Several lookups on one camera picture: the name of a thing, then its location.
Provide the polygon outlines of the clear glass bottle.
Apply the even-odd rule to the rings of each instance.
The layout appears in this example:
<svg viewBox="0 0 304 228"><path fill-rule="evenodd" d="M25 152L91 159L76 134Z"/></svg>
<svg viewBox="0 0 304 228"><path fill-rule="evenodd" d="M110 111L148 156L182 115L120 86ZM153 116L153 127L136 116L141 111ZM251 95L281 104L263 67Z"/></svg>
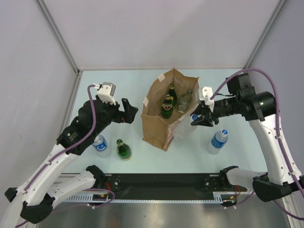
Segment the clear glass bottle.
<svg viewBox="0 0 304 228"><path fill-rule="evenodd" d="M177 111L179 113L184 113L190 106L192 102L192 93L193 91L191 89L188 89L187 92L179 98L177 104Z"/></svg>

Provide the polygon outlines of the green perrier bottle front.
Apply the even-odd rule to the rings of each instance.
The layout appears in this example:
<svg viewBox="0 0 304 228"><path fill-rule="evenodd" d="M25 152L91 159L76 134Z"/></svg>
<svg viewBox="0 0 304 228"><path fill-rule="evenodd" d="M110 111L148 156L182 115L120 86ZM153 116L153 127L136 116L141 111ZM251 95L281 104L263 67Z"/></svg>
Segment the green perrier bottle front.
<svg viewBox="0 0 304 228"><path fill-rule="evenodd" d="M122 139L116 141L117 154L122 160L128 160L132 156L132 150L129 145L125 144Z"/></svg>

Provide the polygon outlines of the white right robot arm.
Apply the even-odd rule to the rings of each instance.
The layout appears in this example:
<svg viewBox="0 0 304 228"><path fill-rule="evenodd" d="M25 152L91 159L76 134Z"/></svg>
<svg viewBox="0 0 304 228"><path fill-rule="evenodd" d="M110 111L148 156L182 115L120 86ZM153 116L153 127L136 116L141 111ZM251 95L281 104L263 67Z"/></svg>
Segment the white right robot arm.
<svg viewBox="0 0 304 228"><path fill-rule="evenodd" d="M275 97L270 92L259 94L234 92L231 98L212 101L210 87L196 92L198 115L192 125L212 127L220 117L242 115L253 129L264 159L266 172L256 172L230 166L220 171L219 185L223 190L231 190L236 185L253 190L260 200L269 202L283 198L295 191L304 190L304 177L297 169L287 147L276 117Z"/></svg>

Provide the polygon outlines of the clear plastic bottle blue cap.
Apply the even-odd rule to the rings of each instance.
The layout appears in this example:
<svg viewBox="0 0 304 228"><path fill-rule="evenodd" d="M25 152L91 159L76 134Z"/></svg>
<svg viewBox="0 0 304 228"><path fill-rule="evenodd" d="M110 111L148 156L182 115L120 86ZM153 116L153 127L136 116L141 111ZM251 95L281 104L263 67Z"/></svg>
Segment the clear plastic bottle blue cap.
<svg viewBox="0 0 304 228"><path fill-rule="evenodd" d="M184 140L194 130L196 130L197 126L192 126L191 123L194 122L198 117L199 116L196 114L185 116L175 128L173 137L177 140Z"/></svg>

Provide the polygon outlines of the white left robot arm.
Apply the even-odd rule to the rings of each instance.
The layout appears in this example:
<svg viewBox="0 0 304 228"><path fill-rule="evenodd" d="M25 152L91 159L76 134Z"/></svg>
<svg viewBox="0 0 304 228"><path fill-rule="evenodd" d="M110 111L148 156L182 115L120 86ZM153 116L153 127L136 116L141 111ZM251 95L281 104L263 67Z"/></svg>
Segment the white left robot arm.
<svg viewBox="0 0 304 228"><path fill-rule="evenodd" d="M112 122L131 124L138 108L131 106L126 98L120 105L97 97L90 99L78 110L78 115L64 129L49 156L35 173L21 186L8 188L5 196L10 202L2 219L2 228L17 228L19 218L37 224L68 197L93 188L101 189L105 184L105 174L95 165L88 166L76 177L55 184L62 170L93 144L96 137Z"/></svg>

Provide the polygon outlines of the green bottle red label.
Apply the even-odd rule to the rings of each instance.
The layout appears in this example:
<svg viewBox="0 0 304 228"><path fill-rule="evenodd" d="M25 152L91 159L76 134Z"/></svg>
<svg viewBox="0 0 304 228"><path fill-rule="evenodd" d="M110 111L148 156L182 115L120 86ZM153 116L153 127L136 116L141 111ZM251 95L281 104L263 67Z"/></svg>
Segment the green bottle red label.
<svg viewBox="0 0 304 228"><path fill-rule="evenodd" d="M167 94L161 106L161 116L164 119L169 119L172 116L173 105L171 96Z"/></svg>

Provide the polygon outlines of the blue label water bottle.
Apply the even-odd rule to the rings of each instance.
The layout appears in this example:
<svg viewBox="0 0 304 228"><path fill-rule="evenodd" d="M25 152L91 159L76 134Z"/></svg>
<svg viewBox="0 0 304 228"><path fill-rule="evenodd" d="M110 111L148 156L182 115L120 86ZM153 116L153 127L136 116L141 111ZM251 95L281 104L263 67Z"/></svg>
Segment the blue label water bottle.
<svg viewBox="0 0 304 228"><path fill-rule="evenodd" d="M101 134L96 136L92 146L100 157L107 157L110 155L107 141Z"/></svg>
<svg viewBox="0 0 304 228"><path fill-rule="evenodd" d="M215 155L225 146L228 141L228 131L226 129L217 131L208 144L208 153Z"/></svg>

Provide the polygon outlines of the green glass bottle gold cap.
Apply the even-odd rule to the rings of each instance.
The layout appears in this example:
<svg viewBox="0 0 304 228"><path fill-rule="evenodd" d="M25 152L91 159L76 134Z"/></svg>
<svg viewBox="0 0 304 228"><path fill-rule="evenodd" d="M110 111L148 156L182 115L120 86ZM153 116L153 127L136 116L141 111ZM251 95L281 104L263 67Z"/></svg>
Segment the green glass bottle gold cap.
<svg viewBox="0 0 304 228"><path fill-rule="evenodd" d="M177 101L178 101L177 94L176 94L174 88L175 88L174 84L170 84L169 85L169 91L168 91L168 94L170 95L170 99L171 99L173 109L176 108Z"/></svg>

